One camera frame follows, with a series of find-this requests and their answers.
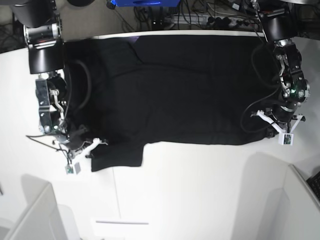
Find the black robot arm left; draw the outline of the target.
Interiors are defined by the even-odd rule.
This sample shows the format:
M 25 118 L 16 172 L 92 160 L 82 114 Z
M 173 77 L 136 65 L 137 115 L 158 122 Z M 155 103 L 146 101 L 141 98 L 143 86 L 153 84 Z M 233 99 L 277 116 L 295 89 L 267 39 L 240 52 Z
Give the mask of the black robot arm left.
M 293 131 L 305 121 L 302 114 L 295 112 L 311 94 L 302 71 L 302 56 L 292 40 L 298 33 L 283 0 L 253 0 L 251 4 L 266 42 L 274 45 L 272 56 L 278 61 L 276 66 L 279 68 L 277 85 L 274 86 L 277 100 L 270 108 L 257 110 L 251 115 L 274 128 L 280 145 L 292 145 Z

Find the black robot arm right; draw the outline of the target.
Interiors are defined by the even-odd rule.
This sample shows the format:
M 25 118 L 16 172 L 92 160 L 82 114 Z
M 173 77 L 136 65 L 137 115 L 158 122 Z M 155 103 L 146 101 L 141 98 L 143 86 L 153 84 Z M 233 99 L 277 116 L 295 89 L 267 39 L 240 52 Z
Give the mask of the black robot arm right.
M 71 122 L 72 79 L 65 65 L 62 21 L 54 0 L 10 0 L 7 3 L 23 25 L 29 72 L 36 75 L 39 127 L 42 136 L 53 136 L 69 151 L 84 146 L 83 125 Z

